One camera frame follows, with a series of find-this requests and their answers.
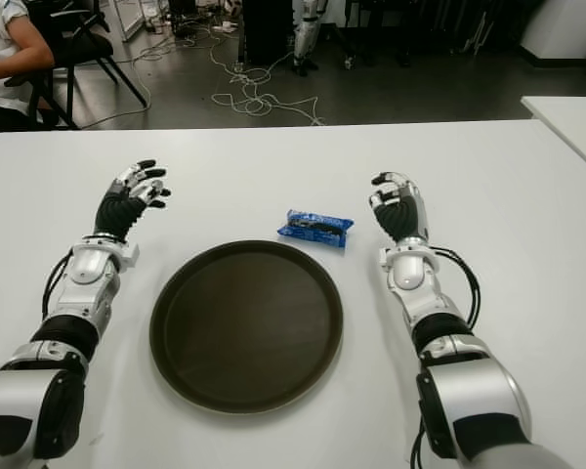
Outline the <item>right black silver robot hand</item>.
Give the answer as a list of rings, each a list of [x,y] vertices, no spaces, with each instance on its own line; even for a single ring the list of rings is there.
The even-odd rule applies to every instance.
[[[419,189],[406,175],[381,172],[371,180],[377,188],[369,205],[383,231],[395,243],[407,238],[429,241],[429,224]]]

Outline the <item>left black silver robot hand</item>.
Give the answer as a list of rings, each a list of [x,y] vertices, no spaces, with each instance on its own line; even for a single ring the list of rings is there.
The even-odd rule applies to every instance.
[[[149,209],[166,207],[171,191],[164,186],[167,170],[154,159],[132,164],[117,175],[100,202],[93,235],[124,242],[133,225]]]

